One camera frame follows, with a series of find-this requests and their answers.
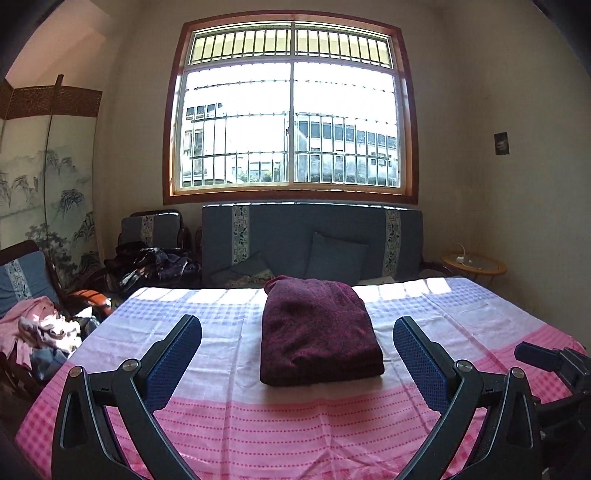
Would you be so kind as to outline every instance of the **metal screw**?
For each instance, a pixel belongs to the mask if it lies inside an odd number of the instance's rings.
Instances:
[[[519,368],[519,367],[515,367],[511,369],[511,373],[513,374],[513,376],[515,378],[523,378],[525,377],[525,372]]]
[[[125,362],[123,362],[122,367],[123,370],[125,370],[126,372],[132,372],[136,368],[138,368],[138,361],[134,359],[126,360]]]
[[[74,367],[70,370],[70,376],[72,378],[78,377],[82,373],[82,367]]]
[[[456,363],[456,367],[460,372],[468,373],[472,371],[472,364],[468,360],[460,360]]]

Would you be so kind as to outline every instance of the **burgundy towel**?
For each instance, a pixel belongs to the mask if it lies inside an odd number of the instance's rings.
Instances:
[[[371,319],[351,287],[282,275],[265,292],[261,382],[287,387],[384,373]]]

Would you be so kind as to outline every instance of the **checkered pattern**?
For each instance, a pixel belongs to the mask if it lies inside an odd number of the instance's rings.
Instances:
[[[392,342],[394,322],[405,314],[456,360],[500,373],[520,366],[544,402],[568,394],[554,374],[520,364],[512,353],[522,340],[582,351],[571,337],[468,280],[437,282],[355,287],[384,352],[384,375],[293,388],[267,387],[258,378],[262,290],[140,290],[52,379],[23,422],[17,443],[50,478],[51,440],[69,368],[107,371],[127,358],[141,358],[186,313],[200,319],[202,345],[168,405],[155,416],[203,480],[394,478],[439,418],[427,408]],[[477,412],[447,475],[461,470],[484,413]],[[118,411],[109,408],[109,416],[130,465],[149,476]]]

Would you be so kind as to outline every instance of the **table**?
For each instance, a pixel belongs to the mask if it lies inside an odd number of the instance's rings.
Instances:
[[[458,262],[458,257],[464,257],[463,261]],[[472,276],[470,279],[475,282],[478,282],[480,276],[488,277],[486,288],[491,286],[495,277],[507,272],[507,267],[502,261],[474,252],[464,253],[461,250],[448,250],[441,255],[441,261],[449,267],[460,270],[462,275],[467,278]]]

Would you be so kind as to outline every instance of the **patterned fabric stripe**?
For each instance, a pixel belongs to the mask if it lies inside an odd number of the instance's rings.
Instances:
[[[245,261],[251,254],[249,243],[249,206],[232,206],[232,265]]]
[[[33,295],[31,295],[29,284],[27,283],[27,279],[25,278],[25,274],[22,271],[21,264],[18,262],[18,259],[7,263],[4,265],[4,268],[8,273],[8,278],[10,278],[10,283],[12,284],[14,293],[17,296],[17,300],[21,301],[32,298]]]
[[[390,275],[395,278],[400,253],[400,212],[396,209],[385,209],[384,212],[386,213],[386,245],[382,276]]]
[[[144,215],[142,217],[142,242],[149,247],[154,244],[154,215]]]

